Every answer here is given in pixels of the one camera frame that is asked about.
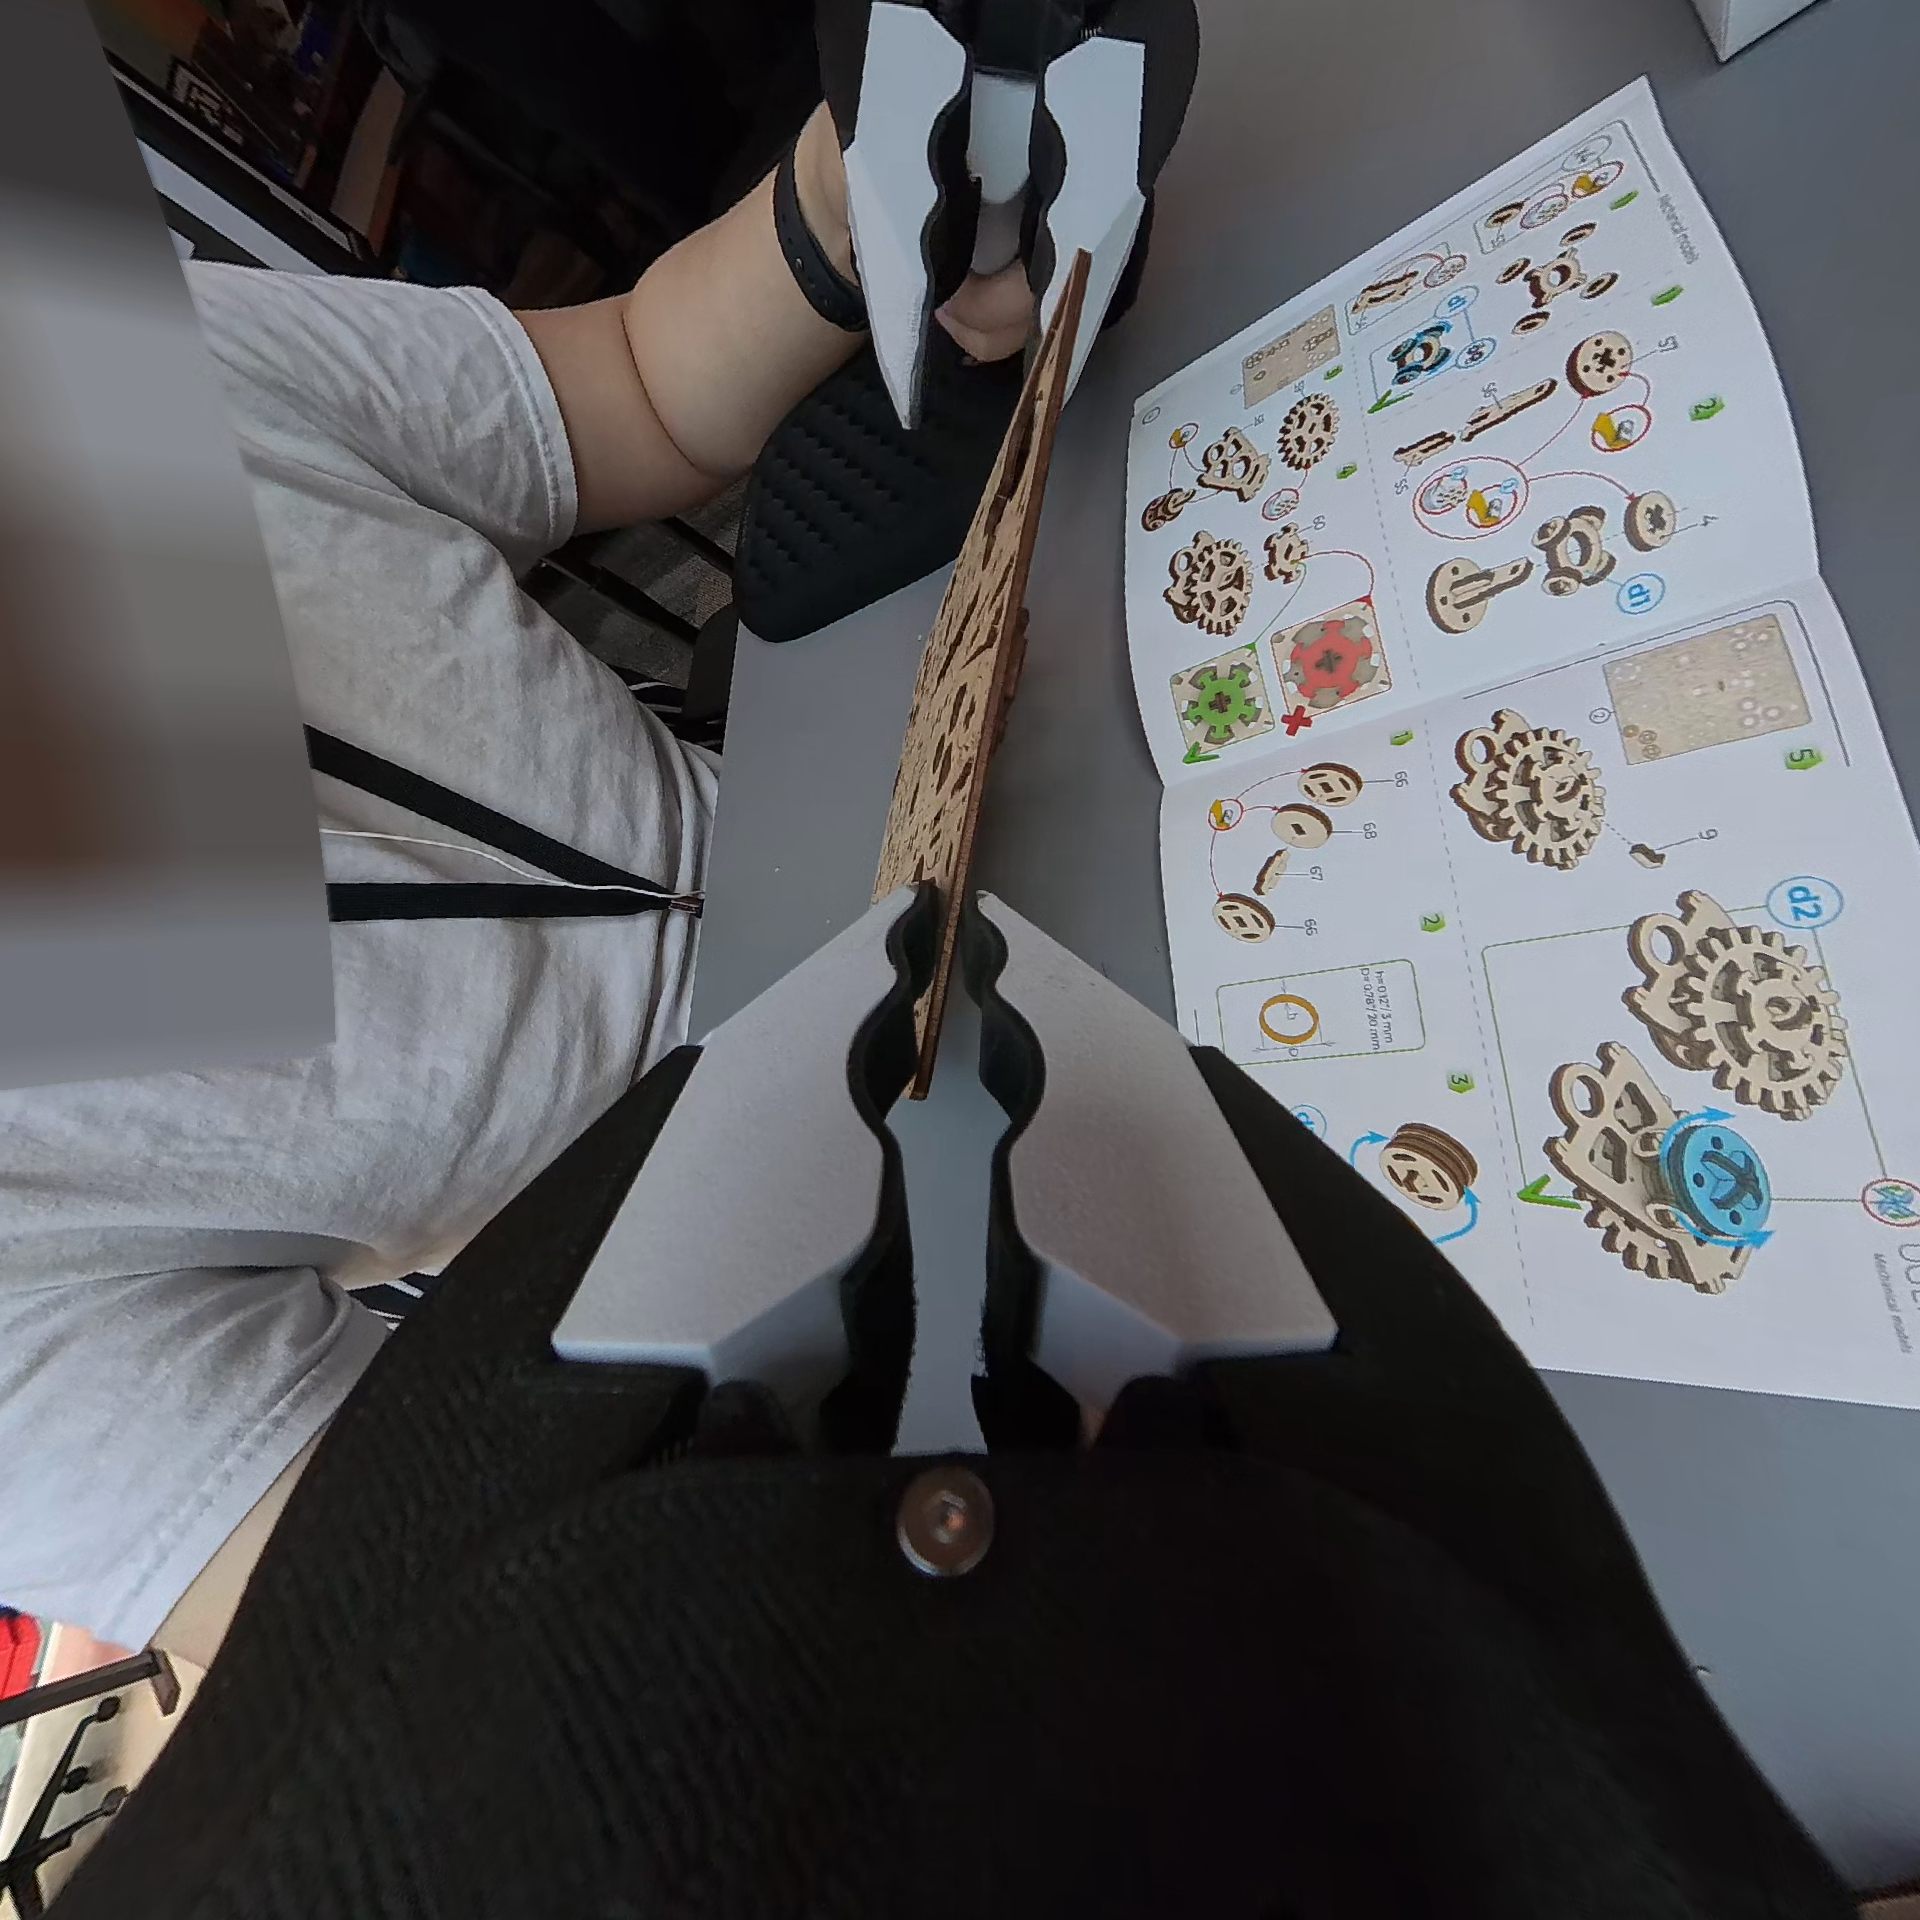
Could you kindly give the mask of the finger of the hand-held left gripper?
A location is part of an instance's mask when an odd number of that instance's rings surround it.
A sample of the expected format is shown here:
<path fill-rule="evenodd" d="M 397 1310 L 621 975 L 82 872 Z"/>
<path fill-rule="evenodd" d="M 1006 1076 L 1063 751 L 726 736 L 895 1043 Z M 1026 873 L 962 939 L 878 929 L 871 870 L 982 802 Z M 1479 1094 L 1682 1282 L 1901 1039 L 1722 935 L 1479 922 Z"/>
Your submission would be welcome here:
<path fill-rule="evenodd" d="M 927 320 L 966 274 L 974 65 L 926 8 L 878 3 L 846 153 L 847 220 L 871 346 L 902 428 L 922 424 Z"/>
<path fill-rule="evenodd" d="M 1137 248 L 1145 194 L 1138 183 L 1145 48 L 1091 38 L 1047 65 L 1030 121 L 1030 185 L 1038 214 L 1030 288 L 1039 326 L 1054 320 L 1077 251 L 1091 254 L 1071 342 L 1071 368 L 1087 361 L 1123 270 Z"/>

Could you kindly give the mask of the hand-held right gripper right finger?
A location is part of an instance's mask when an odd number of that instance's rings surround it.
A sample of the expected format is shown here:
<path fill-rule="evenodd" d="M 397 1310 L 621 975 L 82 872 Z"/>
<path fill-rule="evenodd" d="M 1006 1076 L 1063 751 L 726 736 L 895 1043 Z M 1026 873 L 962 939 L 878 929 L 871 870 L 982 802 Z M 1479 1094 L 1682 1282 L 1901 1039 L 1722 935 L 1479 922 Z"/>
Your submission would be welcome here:
<path fill-rule="evenodd" d="M 1333 1350 L 1185 1036 L 989 894 L 962 964 L 1003 1114 L 972 1383 L 986 1443 L 1074 1444 L 1141 1376 Z"/>

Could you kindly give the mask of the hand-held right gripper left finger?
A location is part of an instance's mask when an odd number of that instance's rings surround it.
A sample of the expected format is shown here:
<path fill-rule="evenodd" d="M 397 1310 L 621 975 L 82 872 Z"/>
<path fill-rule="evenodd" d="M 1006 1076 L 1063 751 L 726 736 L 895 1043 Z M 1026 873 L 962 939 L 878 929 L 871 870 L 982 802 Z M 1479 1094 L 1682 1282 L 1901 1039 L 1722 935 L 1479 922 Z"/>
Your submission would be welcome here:
<path fill-rule="evenodd" d="M 916 1294 L 889 1114 L 940 939 L 938 889 L 895 889 L 703 1039 L 561 1358 L 756 1383 L 810 1443 L 893 1452 Z"/>

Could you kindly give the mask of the laser-cut plywood parts sheet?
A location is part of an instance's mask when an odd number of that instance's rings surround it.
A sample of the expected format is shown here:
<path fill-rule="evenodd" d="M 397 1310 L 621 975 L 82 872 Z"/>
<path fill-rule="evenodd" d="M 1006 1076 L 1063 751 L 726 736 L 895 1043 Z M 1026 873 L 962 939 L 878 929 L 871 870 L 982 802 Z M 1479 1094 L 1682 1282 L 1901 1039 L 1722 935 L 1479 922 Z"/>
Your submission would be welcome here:
<path fill-rule="evenodd" d="M 926 641 L 873 899 L 931 883 L 940 899 L 927 986 L 914 1007 L 924 1097 L 940 1051 L 979 812 L 1025 659 L 1025 591 L 1093 258 L 1077 251 L 1063 299 L 1026 374 L 998 459 Z"/>

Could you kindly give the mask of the person's left forearm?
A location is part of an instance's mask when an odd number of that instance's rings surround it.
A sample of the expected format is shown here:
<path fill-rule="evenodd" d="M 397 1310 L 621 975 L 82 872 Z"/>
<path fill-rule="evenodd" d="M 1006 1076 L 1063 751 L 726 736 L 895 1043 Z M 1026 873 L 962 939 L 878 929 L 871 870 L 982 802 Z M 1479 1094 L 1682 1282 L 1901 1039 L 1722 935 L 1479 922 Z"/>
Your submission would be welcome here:
<path fill-rule="evenodd" d="M 762 179 L 627 296 L 519 313 L 567 431 L 575 534 L 719 497 L 867 343 L 803 296 L 778 235 L 775 185 Z"/>

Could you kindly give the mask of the grey desk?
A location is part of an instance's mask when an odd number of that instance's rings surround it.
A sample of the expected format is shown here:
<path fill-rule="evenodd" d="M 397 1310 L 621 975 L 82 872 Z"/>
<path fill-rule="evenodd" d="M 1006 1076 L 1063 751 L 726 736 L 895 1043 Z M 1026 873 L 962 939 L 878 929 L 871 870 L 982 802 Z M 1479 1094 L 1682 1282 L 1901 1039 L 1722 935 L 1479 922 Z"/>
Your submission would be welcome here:
<path fill-rule="evenodd" d="M 1137 312 L 1063 415 L 977 873 L 1170 1009 L 1123 642 L 1133 401 L 1638 75 L 1755 298 L 1829 588 L 1916 785 L 1917 8 L 1722 65 L 1691 4 L 1199 4 Z M 1916 1416 L 1550 1376 L 1706 1690 L 1853 1886 L 1916 1878 Z"/>

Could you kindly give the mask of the person's left hand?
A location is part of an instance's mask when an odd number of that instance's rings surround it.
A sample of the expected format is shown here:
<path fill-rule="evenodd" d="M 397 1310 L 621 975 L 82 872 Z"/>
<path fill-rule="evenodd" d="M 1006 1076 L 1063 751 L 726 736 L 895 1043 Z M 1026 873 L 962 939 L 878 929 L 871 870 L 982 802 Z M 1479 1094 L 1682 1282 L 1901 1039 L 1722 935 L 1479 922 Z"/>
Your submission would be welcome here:
<path fill-rule="evenodd" d="M 1039 299 L 1014 256 L 997 272 L 972 272 L 933 319 L 974 363 L 998 363 L 1026 352 L 1038 336 Z"/>

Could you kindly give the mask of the black wristband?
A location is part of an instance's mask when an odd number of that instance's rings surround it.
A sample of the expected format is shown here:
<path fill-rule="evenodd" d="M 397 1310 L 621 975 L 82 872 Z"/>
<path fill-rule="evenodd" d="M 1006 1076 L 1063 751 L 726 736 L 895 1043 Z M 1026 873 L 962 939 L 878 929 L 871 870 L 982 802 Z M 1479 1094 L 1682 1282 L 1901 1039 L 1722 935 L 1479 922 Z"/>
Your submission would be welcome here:
<path fill-rule="evenodd" d="M 812 312 L 835 330 L 867 331 L 871 316 L 859 287 L 842 274 L 826 244 L 810 226 L 799 203 L 798 180 L 799 139 L 788 143 L 775 169 L 775 235 Z"/>

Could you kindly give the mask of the black textured pad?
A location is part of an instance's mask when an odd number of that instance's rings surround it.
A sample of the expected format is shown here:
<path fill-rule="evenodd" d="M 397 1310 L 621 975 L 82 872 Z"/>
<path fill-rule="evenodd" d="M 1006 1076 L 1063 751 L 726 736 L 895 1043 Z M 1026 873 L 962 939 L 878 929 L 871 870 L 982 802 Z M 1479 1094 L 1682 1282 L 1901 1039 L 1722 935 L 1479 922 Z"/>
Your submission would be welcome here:
<path fill-rule="evenodd" d="M 1017 358 L 927 351 L 922 420 L 901 426 L 875 348 L 810 393 L 762 450 L 737 546 L 737 616 L 806 638 L 956 561 L 1025 393 Z"/>

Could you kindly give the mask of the person's torso in white shirt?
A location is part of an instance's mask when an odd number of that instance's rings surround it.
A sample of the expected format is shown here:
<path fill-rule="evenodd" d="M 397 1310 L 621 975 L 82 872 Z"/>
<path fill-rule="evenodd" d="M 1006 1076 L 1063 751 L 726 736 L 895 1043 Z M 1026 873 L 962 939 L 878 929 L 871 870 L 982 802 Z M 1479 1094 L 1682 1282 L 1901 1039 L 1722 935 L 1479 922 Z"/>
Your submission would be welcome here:
<path fill-rule="evenodd" d="M 643 880 L 703 884 L 718 762 L 522 593 L 579 516 L 561 403 L 478 291 L 185 267 L 305 721 Z M 138 1647 L 383 1326 L 681 1044 L 698 922 L 337 926 L 337 1041 L 5 1094 L 2 1594 Z"/>

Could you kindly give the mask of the paper instruction sheet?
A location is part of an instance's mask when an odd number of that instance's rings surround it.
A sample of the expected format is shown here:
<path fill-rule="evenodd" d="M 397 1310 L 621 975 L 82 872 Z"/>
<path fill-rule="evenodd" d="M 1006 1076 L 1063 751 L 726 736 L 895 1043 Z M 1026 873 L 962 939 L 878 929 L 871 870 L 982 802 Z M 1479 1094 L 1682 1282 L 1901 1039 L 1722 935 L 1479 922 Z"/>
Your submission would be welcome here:
<path fill-rule="evenodd" d="M 1644 81 L 1137 401 L 1175 1015 L 1542 1370 L 1916 1408 L 1916 836 Z"/>

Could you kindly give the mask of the small white box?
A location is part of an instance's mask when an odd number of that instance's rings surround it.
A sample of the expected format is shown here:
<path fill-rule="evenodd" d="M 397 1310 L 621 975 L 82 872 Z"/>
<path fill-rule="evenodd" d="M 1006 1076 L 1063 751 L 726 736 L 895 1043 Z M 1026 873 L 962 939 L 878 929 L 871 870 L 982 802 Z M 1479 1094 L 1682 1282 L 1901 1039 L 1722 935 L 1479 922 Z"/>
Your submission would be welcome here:
<path fill-rule="evenodd" d="M 1777 33 L 1806 11 L 1810 0 L 1694 0 L 1691 8 L 1719 63 L 1730 63 L 1747 46 Z"/>

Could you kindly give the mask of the black chair base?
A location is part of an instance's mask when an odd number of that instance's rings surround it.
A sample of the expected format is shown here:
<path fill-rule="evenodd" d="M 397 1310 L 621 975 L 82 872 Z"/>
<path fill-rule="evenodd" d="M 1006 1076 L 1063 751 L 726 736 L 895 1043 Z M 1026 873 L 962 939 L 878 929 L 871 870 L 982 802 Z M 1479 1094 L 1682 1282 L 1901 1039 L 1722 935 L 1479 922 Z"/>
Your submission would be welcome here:
<path fill-rule="evenodd" d="M 195 1666 L 143 1648 L 5 1700 L 5 1730 L 20 1734 L 5 1788 L 5 1916 L 45 1914 L 42 1878 L 67 1879 L 68 1850 L 121 1811 L 196 1686 Z"/>

